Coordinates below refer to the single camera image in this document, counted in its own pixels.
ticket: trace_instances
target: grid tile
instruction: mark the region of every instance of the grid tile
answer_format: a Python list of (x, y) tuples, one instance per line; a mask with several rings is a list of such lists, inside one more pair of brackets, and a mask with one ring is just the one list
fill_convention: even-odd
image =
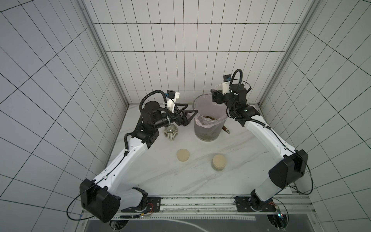
[[(307, 2), (143, 0), (121, 1), (121, 9), (117, 1), (87, 5), (104, 49), (112, 52), (108, 55), (115, 72), (130, 74), (121, 87), (131, 103), (139, 103), (144, 90), (167, 88), (185, 90), (182, 98), (192, 103), (195, 91), (215, 87), (223, 74), (237, 68), (246, 74), (273, 73)], [(160, 75), (161, 88), (154, 85), (158, 75), (148, 77), (147, 72)], [(195, 74), (199, 74), (197, 85)], [(271, 75), (257, 79), (249, 94), (251, 102), (260, 100)]]
[(326, 232), (370, 224), (369, 11), (368, 1), (323, 1), (262, 105), (268, 122), (278, 111), (271, 126), (281, 137), (308, 153), (310, 199)]
[[(118, 4), (122, 10), (120, 1), (110, 9)], [(93, 160), (94, 173), (103, 169), (126, 100), (75, 1), (2, 1), (0, 10), (0, 201), (8, 212), (1, 224), (6, 231), (71, 232), (76, 224), (64, 211)], [(77, 218), (81, 203), (69, 211)], [(32, 216), (15, 225), (23, 214)]]

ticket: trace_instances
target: black mounting plate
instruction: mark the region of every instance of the black mounting plate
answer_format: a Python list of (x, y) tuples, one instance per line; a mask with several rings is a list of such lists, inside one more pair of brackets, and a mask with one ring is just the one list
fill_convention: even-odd
[(154, 213), (157, 213), (160, 211), (161, 197), (148, 197), (147, 207), (144, 210), (139, 210), (137, 207), (130, 207), (130, 208), (122, 209), (121, 212), (122, 213), (148, 213), (152, 210), (152, 206), (149, 203), (152, 203), (153, 206), (155, 207), (153, 209)]
[[(245, 197), (236, 196), (234, 198), (234, 202), (237, 206), (237, 212), (249, 212), (249, 213), (256, 212), (250, 207), (249, 199), (250, 199), (250, 197), (247, 197), (247, 196), (245, 196)], [(262, 209), (261, 212), (275, 212), (275, 211), (276, 211), (276, 208), (273, 205), (267, 204), (265, 206), (265, 208)]]

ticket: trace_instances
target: clear plastic bin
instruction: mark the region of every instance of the clear plastic bin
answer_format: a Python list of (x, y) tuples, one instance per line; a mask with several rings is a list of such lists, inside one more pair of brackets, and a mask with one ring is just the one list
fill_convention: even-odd
[(193, 103), (193, 109), (198, 110), (194, 117), (194, 133), (203, 141), (215, 140), (227, 120), (225, 104), (216, 104), (212, 101), (212, 94), (202, 94)]

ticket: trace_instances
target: beige lid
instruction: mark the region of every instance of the beige lid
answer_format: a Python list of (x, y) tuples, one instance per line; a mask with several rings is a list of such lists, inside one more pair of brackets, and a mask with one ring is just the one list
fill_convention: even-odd
[(185, 162), (189, 158), (189, 151), (187, 149), (180, 149), (177, 153), (178, 160)]
[(223, 155), (217, 154), (213, 158), (213, 165), (217, 169), (222, 169), (226, 165), (226, 158)]

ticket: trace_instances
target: marble table surface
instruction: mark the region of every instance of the marble table surface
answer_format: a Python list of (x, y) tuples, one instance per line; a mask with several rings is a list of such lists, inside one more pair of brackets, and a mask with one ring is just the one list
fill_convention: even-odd
[[(129, 106), (110, 162), (125, 148), (124, 135), (134, 130), (139, 116), (138, 105)], [(222, 130), (212, 142), (196, 137), (194, 120), (186, 127), (176, 126), (179, 134), (174, 141), (164, 136), (163, 128), (159, 129), (155, 143), (130, 167), (118, 191), (138, 186), (149, 195), (248, 195), (268, 177), (268, 171), (275, 165), (271, 154), (253, 133), (230, 118), (225, 126), (231, 133)], [(190, 152), (186, 162), (176, 156), (182, 148)], [(216, 154), (226, 158), (222, 171), (215, 171), (211, 166)], [(291, 193), (289, 188), (280, 192)]]

